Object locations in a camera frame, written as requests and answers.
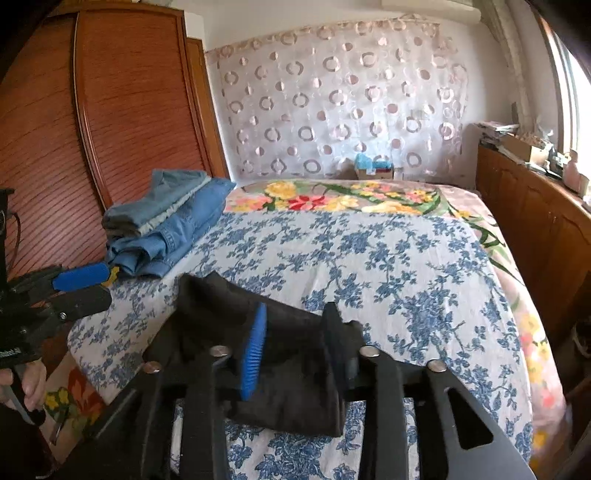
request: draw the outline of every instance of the black tool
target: black tool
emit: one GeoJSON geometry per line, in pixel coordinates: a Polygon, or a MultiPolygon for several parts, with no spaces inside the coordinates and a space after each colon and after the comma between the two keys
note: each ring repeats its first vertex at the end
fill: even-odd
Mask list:
{"type": "MultiPolygon", "coordinates": [[[[53,287],[64,272],[61,266],[45,268],[7,281],[4,242],[6,220],[9,217],[8,196],[14,189],[0,189],[0,369],[12,371],[10,387],[2,387],[12,400],[22,418],[30,424],[41,425],[45,421],[44,410],[29,412],[24,405],[22,376],[25,365],[41,358],[41,343],[55,336],[65,322],[102,312],[111,306],[111,293],[100,285],[61,293],[53,287]]],[[[17,246],[10,265],[18,254],[20,220],[17,218],[17,246]]]]}
{"type": "Polygon", "coordinates": [[[2,300],[2,295],[6,291],[8,285],[4,242],[6,241],[8,219],[11,215],[8,212],[8,196],[13,193],[14,189],[0,189],[0,300],[2,300]]]}
{"type": "MultiPolygon", "coordinates": [[[[521,455],[441,360],[426,367],[395,361],[374,346],[351,353],[334,305],[324,336],[346,401],[366,401],[360,480],[408,480],[403,398],[414,400],[420,478],[534,480],[521,455]]],[[[224,408],[240,398],[232,352],[212,347],[191,358],[182,332],[165,324],[147,350],[150,360],[70,454],[56,480],[230,480],[224,408]],[[170,469],[174,406],[184,399],[180,472],[170,469]]]]}

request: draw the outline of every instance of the metal bolt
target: metal bolt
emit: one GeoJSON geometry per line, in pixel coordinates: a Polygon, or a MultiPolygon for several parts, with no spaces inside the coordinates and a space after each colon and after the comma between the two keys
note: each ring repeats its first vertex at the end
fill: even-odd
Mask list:
{"type": "Polygon", "coordinates": [[[157,374],[162,370],[162,365],[159,362],[151,361],[144,363],[142,368],[147,374],[157,374]]]}
{"type": "Polygon", "coordinates": [[[427,362],[427,368],[431,372],[435,372],[436,374],[440,374],[441,372],[444,372],[445,370],[447,370],[447,365],[445,364],[445,362],[443,360],[429,360],[427,362]]]}
{"type": "Polygon", "coordinates": [[[230,355],[230,353],[232,353],[232,350],[230,350],[230,347],[225,345],[216,345],[209,349],[209,355],[215,356],[217,358],[230,355]]]}
{"type": "Polygon", "coordinates": [[[359,353],[367,358],[379,356],[379,350],[371,345],[365,345],[359,349],[359,353]]]}

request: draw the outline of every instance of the floral blanket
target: floral blanket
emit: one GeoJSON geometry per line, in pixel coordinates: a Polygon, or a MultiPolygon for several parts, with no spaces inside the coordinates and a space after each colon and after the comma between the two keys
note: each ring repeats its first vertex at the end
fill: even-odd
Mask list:
{"type": "MultiPolygon", "coordinates": [[[[359,320],[366,341],[395,359],[421,365],[444,359],[529,458],[531,405],[517,327],[489,258],[464,221],[355,212],[224,213],[161,281],[117,282],[107,312],[76,322],[70,352],[105,401],[133,377],[141,353],[173,311],[180,273],[212,271],[312,312],[335,301],[343,320],[359,320]]],[[[414,466],[417,435],[407,407],[414,466]]],[[[228,424],[232,478],[354,480],[363,417],[364,404],[351,404],[344,435],[336,439],[228,424]]],[[[176,466],[178,451],[173,460],[176,466]]]]}
{"type": "Polygon", "coordinates": [[[480,198],[466,190],[411,181],[269,181],[234,190],[227,212],[293,210],[405,213],[461,218],[494,267],[519,330],[531,383],[533,459],[544,456],[564,418],[562,385],[540,317],[498,225],[480,198]]]}

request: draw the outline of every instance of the wooden cabinet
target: wooden cabinet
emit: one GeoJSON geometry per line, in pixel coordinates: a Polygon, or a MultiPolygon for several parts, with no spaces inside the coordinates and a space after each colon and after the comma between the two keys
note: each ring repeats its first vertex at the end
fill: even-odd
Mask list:
{"type": "Polygon", "coordinates": [[[495,216],[556,345],[591,314],[591,215],[562,185],[479,148],[476,188],[495,216]]]}
{"type": "Polygon", "coordinates": [[[72,0],[56,14],[0,83],[0,183],[22,220],[11,277],[101,259],[104,210],[141,197],[154,168],[228,176],[182,11],[72,0]]]}

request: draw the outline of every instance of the wardrobe door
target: wardrobe door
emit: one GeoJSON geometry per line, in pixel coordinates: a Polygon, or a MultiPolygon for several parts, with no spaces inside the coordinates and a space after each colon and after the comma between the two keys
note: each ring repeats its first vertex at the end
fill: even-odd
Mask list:
{"type": "Polygon", "coordinates": [[[74,70],[80,129],[105,207],[141,197],[154,168],[210,171],[182,15],[124,7],[79,13],[74,70]]]}
{"type": "MultiPolygon", "coordinates": [[[[22,222],[10,277],[51,264],[101,260],[102,211],[77,131],[73,99],[74,16],[47,20],[0,84],[0,186],[22,222]]],[[[8,222],[7,260],[17,243],[8,222]]]]}

